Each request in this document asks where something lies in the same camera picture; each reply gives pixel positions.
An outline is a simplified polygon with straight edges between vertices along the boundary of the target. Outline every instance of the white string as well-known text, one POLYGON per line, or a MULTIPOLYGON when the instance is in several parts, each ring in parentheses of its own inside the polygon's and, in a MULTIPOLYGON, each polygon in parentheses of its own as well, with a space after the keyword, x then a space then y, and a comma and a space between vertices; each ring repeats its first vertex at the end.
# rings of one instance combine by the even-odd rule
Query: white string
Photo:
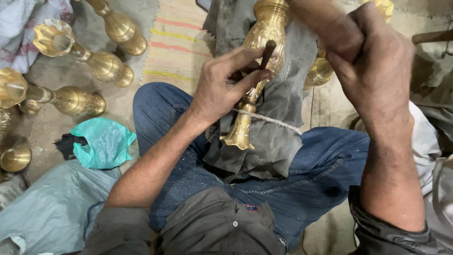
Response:
POLYGON ((256 113, 250 113, 248 111, 244 111, 244 110, 237 109, 237 108, 233 108, 232 110, 235 111, 235 112, 242 113, 244 115, 250 116, 250 117, 259 118, 259 119, 263 119, 265 121, 269 121, 269 122, 272 122, 272 123, 275 123, 275 124, 279 124, 280 126, 283 126, 283 127, 287 128, 287 129, 293 130, 298 135, 302 134, 302 132, 300 132, 297 127, 293 127, 293 126, 291 126, 289 124, 286 124, 286 123, 284 123, 284 122, 282 122, 280 120, 269 118, 269 117, 266 117, 266 116, 263 116, 263 115, 259 115, 259 114, 256 114, 256 113))

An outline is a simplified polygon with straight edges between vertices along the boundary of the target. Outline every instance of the striped rug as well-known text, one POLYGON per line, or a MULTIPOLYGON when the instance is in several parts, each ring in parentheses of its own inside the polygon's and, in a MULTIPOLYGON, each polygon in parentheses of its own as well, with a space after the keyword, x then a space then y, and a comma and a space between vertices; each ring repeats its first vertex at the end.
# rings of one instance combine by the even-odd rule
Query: striped rug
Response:
POLYGON ((207 12, 195 0, 159 0, 159 6, 140 85, 167 82, 193 95, 215 49, 214 37, 202 29, 207 12))

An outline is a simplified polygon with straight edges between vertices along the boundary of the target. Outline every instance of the workshop floor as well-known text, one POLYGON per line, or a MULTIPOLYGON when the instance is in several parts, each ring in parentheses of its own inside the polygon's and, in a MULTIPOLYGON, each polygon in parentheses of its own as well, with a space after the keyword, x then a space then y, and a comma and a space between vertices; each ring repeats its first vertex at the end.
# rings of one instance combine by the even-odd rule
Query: workshop floor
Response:
MULTIPOLYGON (((157 0, 109 0, 112 8, 133 18, 150 38, 155 15, 159 9, 157 0)), ((345 11, 357 8, 360 0, 334 0, 345 11)), ((396 0, 394 17, 390 24, 399 32, 410 37, 416 33, 445 30, 452 19, 453 0, 396 0)), ((103 117, 113 119, 135 130, 132 117, 132 100, 139 88, 146 54, 138 57, 127 55, 109 40, 104 30, 102 18, 97 16, 86 2, 71 1, 76 21, 72 26, 76 41, 93 51, 107 51, 117 54, 135 73, 135 81, 128 88, 117 88, 111 83, 94 79, 85 64, 70 56, 51 58, 39 55, 30 72, 25 75, 29 83, 58 89, 74 85, 88 92, 101 94, 107 102, 103 117)), ((416 72, 416 85, 437 86, 442 78, 453 68, 452 57, 441 60, 446 43, 423 44, 417 48, 419 57, 416 66, 423 67, 423 72, 416 72)), ((328 84, 305 92, 303 105, 303 130, 319 126, 349 128, 351 121, 358 117, 353 106, 344 96, 338 79, 334 77, 328 84)), ((59 141, 61 135, 83 122, 86 118, 72 118, 59 113, 51 104, 46 104, 35 115, 22 116, 22 123, 10 135, 8 146, 25 144, 32 151, 32 161, 26 173, 28 182, 33 183, 48 169, 63 161, 63 157, 52 144, 59 141)), ((136 142, 130 148, 133 157, 138 156, 136 142)), ((121 166, 125 171, 133 161, 121 166)), ((348 213, 347 204, 343 203, 318 222, 309 226, 304 234, 303 245, 292 254, 347 254, 354 249, 352 239, 353 220, 348 213)))

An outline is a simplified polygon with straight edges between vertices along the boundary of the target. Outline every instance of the blue jeans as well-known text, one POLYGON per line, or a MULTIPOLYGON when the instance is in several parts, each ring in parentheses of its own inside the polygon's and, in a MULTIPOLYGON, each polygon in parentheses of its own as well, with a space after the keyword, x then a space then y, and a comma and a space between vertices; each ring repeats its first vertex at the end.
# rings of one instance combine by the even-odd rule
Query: blue jeans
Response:
MULTIPOLYGON (((148 83, 134 97, 134 122, 142 156, 175 124, 192 97, 167 83, 148 83)), ((360 185, 368 154, 369 137, 335 127, 316 127, 301 135, 288 178, 281 181, 248 180, 227 184, 203 168, 209 144, 204 134, 187 148, 151 207, 150 228, 158 232, 181 202, 213 186, 222 187, 241 204, 265 201, 275 215, 274 233, 288 250, 297 246, 302 230, 317 221, 360 185)))

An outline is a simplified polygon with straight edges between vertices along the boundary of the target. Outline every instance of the wooden stick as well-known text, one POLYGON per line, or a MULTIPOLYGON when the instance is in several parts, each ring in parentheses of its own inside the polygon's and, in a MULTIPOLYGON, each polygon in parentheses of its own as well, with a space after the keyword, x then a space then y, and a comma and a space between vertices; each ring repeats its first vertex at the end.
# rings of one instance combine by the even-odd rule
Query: wooden stick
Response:
POLYGON ((415 34, 412 36, 412 43, 415 45, 444 41, 453 41, 453 30, 415 34))
POLYGON ((269 59, 276 47, 277 43, 274 40, 269 40, 266 42, 266 47, 264 48, 263 52, 263 60, 261 61, 260 68, 258 68, 259 70, 266 69, 267 63, 269 62, 269 59))

